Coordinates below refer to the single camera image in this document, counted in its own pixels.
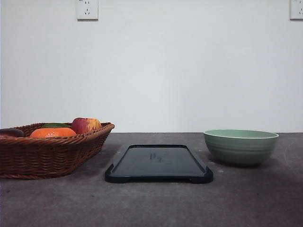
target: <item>apple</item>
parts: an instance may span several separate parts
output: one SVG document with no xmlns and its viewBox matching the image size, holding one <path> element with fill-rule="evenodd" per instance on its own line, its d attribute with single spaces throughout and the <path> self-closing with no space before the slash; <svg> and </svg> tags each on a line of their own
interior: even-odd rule
<svg viewBox="0 0 303 227">
<path fill-rule="evenodd" d="M 0 129 L 0 136 L 24 137 L 24 133 L 19 129 Z"/>
<path fill-rule="evenodd" d="M 100 121 L 95 118 L 78 117 L 71 123 L 71 129 L 73 129 L 77 134 L 86 133 L 101 127 Z"/>
</svg>

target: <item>gray table surface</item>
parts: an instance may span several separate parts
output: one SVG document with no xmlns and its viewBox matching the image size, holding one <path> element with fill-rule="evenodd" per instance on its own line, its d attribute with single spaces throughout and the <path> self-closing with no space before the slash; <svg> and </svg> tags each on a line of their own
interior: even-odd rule
<svg viewBox="0 0 303 227">
<path fill-rule="evenodd" d="M 119 148 L 140 143 L 190 145 L 214 181 L 104 181 Z M 216 160 L 202 133 L 111 133 L 69 176 L 0 186 L 1 227 L 302 227 L 303 133 L 280 133 L 271 158 L 249 168 Z"/>
</svg>

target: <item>orange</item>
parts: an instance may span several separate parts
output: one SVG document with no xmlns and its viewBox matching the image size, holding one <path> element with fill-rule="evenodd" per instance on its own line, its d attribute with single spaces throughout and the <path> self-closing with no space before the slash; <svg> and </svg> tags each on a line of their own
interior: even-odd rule
<svg viewBox="0 0 303 227">
<path fill-rule="evenodd" d="M 74 130 L 69 128 L 43 128 L 36 129 L 29 137 L 67 137 L 77 135 Z"/>
</svg>

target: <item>electrical outlet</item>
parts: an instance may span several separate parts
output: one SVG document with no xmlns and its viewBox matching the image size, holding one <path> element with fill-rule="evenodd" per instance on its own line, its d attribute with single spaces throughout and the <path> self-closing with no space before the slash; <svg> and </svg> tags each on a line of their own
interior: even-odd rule
<svg viewBox="0 0 303 227">
<path fill-rule="evenodd" d="M 303 19 L 303 0 L 290 0 L 290 19 Z"/>
<path fill-rule="evenodd" d="M 98 0 L 77 0 L 78 20 L 98 20 Z"/>
</svg>

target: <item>black tray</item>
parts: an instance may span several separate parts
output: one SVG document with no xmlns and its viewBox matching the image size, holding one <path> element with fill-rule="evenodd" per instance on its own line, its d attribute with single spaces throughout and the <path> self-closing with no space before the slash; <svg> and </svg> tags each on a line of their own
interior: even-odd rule
<svg viewBox="0 0 303 227">
<path fill-rule="evenodd" d="M 105 172 L 105 180 L 126 183 L 136 180 L 208 183 L 213 172 L 187 145 L 130 145 Z"/>
</svg>

